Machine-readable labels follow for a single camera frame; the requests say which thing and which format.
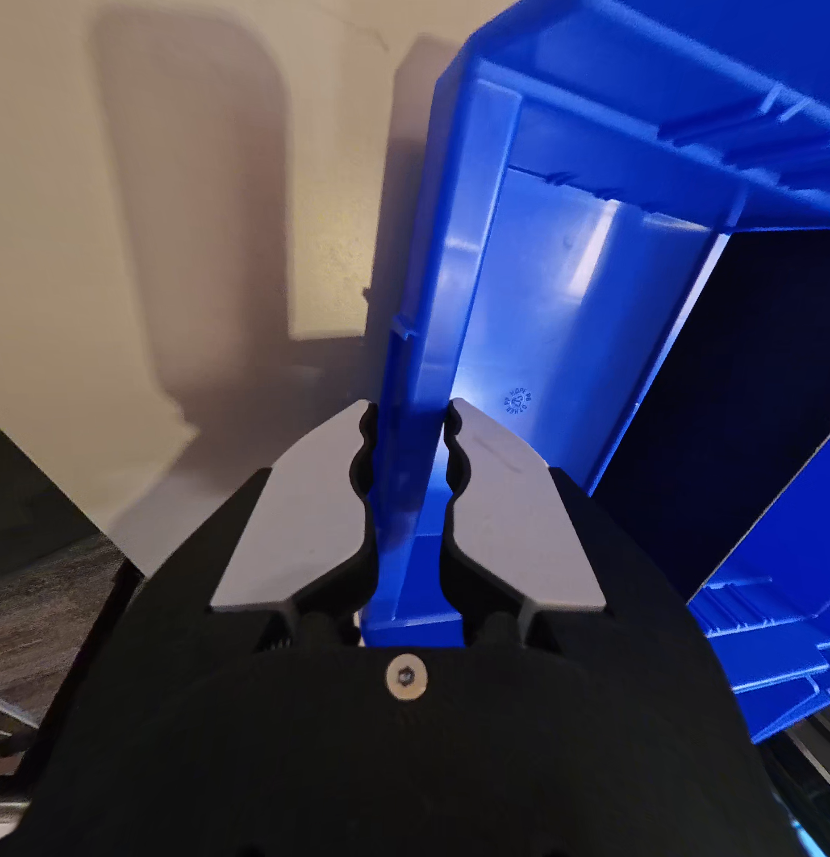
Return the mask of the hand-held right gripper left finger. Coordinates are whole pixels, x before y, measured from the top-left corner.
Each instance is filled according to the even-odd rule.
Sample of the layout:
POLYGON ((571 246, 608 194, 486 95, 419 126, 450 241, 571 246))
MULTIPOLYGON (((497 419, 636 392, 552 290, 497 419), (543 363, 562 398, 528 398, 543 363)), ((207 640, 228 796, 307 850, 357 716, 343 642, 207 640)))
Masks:
POLYGON ((357 400, 271 467, 210 607, 349 616, 378 583, 373 453, 378 408, 357 400))

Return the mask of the blue plastic bin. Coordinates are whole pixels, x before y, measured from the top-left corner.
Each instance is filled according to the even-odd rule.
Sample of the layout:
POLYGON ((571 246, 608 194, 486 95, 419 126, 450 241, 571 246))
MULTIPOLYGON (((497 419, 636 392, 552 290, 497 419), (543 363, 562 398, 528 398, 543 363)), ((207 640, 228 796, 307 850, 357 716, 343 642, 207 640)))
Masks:
POLYGON ((369 646, 463 644, 451 399, 653 558, 755 742, 830 706, 830 2, 518 2, 441 75, 369 646))

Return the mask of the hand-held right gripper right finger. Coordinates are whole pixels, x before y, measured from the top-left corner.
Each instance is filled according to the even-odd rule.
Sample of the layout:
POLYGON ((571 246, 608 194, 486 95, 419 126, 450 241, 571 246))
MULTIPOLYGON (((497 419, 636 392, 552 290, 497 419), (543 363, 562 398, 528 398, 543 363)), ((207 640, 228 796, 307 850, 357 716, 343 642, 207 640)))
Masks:
POLYGON ((460 613, 599 613, 605 595, 546 461, 465 399, 444 432, 440 579, 460 613))

